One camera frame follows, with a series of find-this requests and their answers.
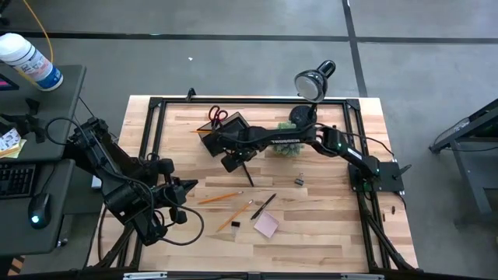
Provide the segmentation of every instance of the pink sticky note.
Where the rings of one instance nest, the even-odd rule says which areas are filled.
[[[258,232],[263,233],[263,235],[268,238],[271,238],[273,236],[273,233],[275,233],[277,227],[279,227],[279,221],[266,211],[262,212],[262,214],[259,216],[258,221],[254,225],[254,228]]]

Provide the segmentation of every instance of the paper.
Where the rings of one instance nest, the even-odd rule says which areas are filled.
[[[23,146],[24,146],[24,144],[26,144],[26,142],[27,142],[26,139],[21,139],[21,142],[19,143],[21,145],[21,148],[19,150],[17,150],[16,152],[6,154],[0,158],[17,159],[19,157],[19,154],[23,150]]]
[[[262,212],[262,214],[259,216],[258,221],[254,225],[254,228],[258,232],[262,233],[268,238],[271,238],[273,236],[273,233],[275,233],[277,227],[279,227],[279,221],[266,211]]]
[[[15,128],[11,129],[9,132],[5,133],[0,137],[0,152],[4,152],[12,148],[13,146],[19,144],[21,141],[21,136],[17,133]]]

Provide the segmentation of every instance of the keyboard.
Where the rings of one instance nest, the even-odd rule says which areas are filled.
[[[0,163],[0,199],[30,197],[36,167],[36,164],[29,163]]]

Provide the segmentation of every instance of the computer mouse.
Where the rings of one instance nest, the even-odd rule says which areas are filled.
[[[50,195],[48,193],[35,194],[28,205],[28,219],[34,229],[43,229],[51,219]]]

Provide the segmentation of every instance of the lamp head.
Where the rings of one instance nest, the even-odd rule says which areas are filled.
[[[297,74],[294,78],[297,92],[311,103],[321,102],[327,93],[327,79],[334,71],[335,63],[332,60],[326,60],[316,69]]]

